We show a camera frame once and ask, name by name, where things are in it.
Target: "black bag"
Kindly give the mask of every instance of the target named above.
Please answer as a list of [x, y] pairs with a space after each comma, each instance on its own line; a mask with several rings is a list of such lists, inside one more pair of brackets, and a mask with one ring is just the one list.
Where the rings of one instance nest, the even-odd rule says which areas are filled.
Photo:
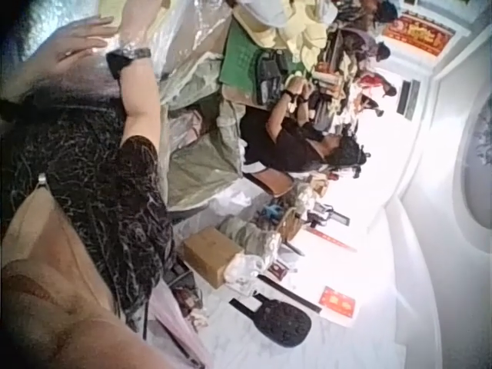
[[306, 313], [286, 302], [270, 300], [262, 294], [254, 296], [261, 302], [256, 311], [251, 311], [233, 298], [229, 304], [249, 317], [256, 328], [276, 344], [296, 347], [311, 330], [311, 319]]

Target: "red banner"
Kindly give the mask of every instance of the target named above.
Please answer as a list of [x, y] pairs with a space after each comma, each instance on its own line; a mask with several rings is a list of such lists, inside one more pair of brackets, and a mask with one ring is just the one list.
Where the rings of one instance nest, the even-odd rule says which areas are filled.
[[343, 242], [340, 242], [339, 240], [337, 240], [333, 237], [330, 237], [327, 234], [324, 234], [323, 232], [319, 232], [318, 229], [306, 227], [305, 230], [318, 236], [319, 238], [323, 238], [325, 241], [331, 242], [332, 244], [336, 244], [337, 246], [340, 246], [341, 248], [344, 248], [344, 249], [352, 251], [352, 252], [357, 252], [357, 249], [352, 248], [348, 244], [344, 244]]
[[434, 56], [444, 50], [454, 31], [412, 12], [403, 15], [383, 31], [383, 35], [412, 45]]

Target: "cardboard box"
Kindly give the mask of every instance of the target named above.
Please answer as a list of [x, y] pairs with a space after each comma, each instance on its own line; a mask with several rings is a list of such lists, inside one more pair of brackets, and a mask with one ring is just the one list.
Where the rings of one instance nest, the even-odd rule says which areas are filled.
[[184, 241], [184, 261], [214, 288], [224, 284], [224, 270], [244, 250], [214, 227], [205, 228]]

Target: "wristwatch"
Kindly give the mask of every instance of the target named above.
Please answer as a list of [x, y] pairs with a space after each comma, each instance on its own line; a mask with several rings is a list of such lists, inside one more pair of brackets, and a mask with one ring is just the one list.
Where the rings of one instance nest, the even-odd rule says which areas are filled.
[[150, 57], [150, 48], [117, 48], [106, 54], [106, 61], [113, 78], [119, 79], [121, 70], [124, 67], [128, 67], [134, 60]]
[[305, 98], [303, 95], [298, 96], [298, 105], [304, 104], [305, 102], [309, 102], [309, 98]]
[[288, 95], [291, 98], [291, 102], [295, 102], [296, 99], [298, 98], [296, 94], [290, 92], [289, 90], [283, 90], [282, 94]]

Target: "black hair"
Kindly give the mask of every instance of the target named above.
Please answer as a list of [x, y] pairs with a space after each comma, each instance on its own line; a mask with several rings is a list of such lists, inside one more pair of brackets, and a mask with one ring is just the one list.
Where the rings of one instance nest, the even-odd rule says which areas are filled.
[[391, 50], [384, 42], [377, 44], [377, 56], [379, 56], [379, 60], [385, 60], [391, 56]]
[[396, 96], [397, 89], [394, 86], [390, 85], [389, 89], [384, 93], [384, 95], [390, 97]]
[[362, 95], [361, 104], [367, 105], [366, 109], [370, 109], [370, 110], [376, 110], [379, 108], [379, 104], [375, 100], [373, 100], [372, 98], [366, 95]]
[[353, 165], [363, 165], [367, 158], [364, 150], [357, 143], [355, 136], [349, 135], [344, 131], [338, 147], [326, 156], [324, 160], [326, 164], [332, 167], [347, 168]]
[[376, 14], [374, 14], [374, 20], [379, 23], [393, 23], [398, 19], [398, 10], [394, 4], [391, 4], [388, 0], [383, 1], [377, 5]]

